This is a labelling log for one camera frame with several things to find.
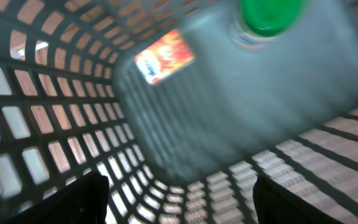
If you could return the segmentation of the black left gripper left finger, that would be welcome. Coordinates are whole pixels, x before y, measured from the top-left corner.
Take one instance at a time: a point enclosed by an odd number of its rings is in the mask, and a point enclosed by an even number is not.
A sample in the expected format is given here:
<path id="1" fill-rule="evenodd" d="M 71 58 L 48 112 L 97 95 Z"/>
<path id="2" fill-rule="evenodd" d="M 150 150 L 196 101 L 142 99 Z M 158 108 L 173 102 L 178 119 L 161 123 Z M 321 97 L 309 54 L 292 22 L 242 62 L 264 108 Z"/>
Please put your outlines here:
<path id="1" fill-rule="evenodd" d="M 89 172 L 40 203 L 14 215 L 9 224 L 104 224 L 107 214 L 109 180 Z"/>

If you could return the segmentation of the orange red tissue pack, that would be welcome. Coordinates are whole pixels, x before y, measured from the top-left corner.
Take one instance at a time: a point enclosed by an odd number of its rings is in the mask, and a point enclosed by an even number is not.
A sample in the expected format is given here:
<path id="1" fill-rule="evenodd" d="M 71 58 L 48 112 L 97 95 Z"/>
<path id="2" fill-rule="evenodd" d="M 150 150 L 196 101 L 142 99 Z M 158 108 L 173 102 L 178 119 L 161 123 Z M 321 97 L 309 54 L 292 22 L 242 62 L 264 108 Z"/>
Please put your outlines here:
<path id="1" fill-rule="evenodd" d="M 173 29 L 134 57 L 149 85 L 156 85 L 194 62 L 195 54 L 179 29 Z"/>

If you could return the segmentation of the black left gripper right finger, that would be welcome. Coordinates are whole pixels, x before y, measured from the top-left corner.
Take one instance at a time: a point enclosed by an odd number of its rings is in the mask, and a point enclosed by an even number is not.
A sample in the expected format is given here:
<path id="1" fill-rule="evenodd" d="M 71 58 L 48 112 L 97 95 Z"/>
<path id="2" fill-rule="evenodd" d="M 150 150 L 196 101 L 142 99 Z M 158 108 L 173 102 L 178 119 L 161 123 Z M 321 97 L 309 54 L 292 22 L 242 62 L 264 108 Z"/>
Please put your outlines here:
<path id="1" fill-rule="evenodd" d="M 259 224 L 342 224 L 266 175 L 258 176 L 253 200 Z"/>

